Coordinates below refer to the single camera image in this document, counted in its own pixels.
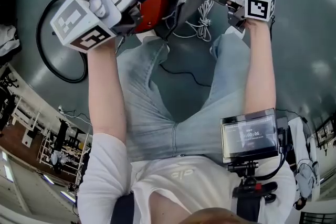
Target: green floor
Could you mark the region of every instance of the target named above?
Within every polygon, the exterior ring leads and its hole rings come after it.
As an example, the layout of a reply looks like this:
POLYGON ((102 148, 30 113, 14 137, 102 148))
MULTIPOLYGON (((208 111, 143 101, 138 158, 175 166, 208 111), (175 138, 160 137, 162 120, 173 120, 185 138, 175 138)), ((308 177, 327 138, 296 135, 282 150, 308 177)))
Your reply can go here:
MULTIPOLYGON (((60 81, 46 69, 38 54, 35 28, 49 1, 17 0, 18 34, 23 49, 12 64, 54 108, 61 104, 65 110, 88 113, 87 81, 80 84, 60 81)), ((275 12, 272 48, 277 107, 296 111, 309 120, 311 127, 318 126, 336 109, 336 0, 277 0, 275 12)), ((228 26, 226 8, 215 5, 209 18, 213 21, 210 32, 214 40, 228 26)), ((185 35, 192 33, 187 26, 177 32, 185 35)), ((47 23, 43 27, 42 38, 47 54, 57 68, 74 77, 81 74, 80 57, 60 46, 47 23)), ((139 44, 135 37, 130 37, 122 49, 139 44)), ((209 43, 197 38, 171 37, 169 44, 171 52, 165 63, 168 69, 191 71, 199 82, 211 84, 215 61, 209 54, 209 43)), ((189 74, 172 75, 159 69, 153 79, 177 121, 195 113, 209 92, 209 88, 196 85, 189 74)), ((76 123, 85 130, 81 121, 76 123)))

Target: brown floor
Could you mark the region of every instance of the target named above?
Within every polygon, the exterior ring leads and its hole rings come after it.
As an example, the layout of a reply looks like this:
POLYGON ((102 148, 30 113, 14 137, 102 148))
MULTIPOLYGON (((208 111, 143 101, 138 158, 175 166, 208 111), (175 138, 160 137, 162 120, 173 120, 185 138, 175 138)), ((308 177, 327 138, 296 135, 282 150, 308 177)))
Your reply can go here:
POLYGON ((60 179, 74 182, 75 177, 67 173, 55 174, 54 170, 43 163, 37 161, 37 154, 43 139, 42 134, 36 135, 33 139, 30 147, 25 146, 22 143, 22 138, 25 133, 25 127, 16 122, 15 125, 10 125, 3 130, 3 137, 0 137, 0 146, 6 149, 11 154, 15 155, 19 159, 28 163, 29 165, 37 168, 38 170, 56 176, 60 179))

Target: white cube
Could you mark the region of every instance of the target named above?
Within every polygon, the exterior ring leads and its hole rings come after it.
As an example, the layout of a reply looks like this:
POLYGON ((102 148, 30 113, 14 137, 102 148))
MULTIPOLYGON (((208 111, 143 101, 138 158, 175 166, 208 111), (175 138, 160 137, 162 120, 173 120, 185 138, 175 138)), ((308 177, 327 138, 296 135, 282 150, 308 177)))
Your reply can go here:
POLYGON ((84 53, 116 36, 81 0, 65 0, 50 24, 62 45, 84 53))
POLYGON ((274 9, 275 0, 245 0, 245 18, 268 22, 274 9))

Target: screen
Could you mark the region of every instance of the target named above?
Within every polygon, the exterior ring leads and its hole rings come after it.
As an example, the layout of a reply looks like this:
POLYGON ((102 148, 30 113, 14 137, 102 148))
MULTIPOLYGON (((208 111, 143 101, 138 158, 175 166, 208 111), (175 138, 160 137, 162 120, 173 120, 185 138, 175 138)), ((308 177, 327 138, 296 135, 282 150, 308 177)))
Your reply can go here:
POLYGON ((253 120, 222 124, 224 158, 258 154, 278 147, 273 115, 253 120))

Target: light blue jeans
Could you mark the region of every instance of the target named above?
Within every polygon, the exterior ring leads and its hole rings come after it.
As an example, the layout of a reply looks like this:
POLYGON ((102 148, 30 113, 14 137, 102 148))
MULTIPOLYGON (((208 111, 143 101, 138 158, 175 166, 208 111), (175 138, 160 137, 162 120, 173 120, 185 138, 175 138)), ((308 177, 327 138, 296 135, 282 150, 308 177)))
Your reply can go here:
POLYGON ((166 43, 146 37, 142 45, 123 52, 117 61, 130 161, 205 155, 221 163, 220 120, 242 114, 249 51, 235 34, 221 35, 214 41, 212 54, 217 63, 209 97, 200 111, 180 123, 172 120, 151 80, 153 70, 167 59, 166 43))

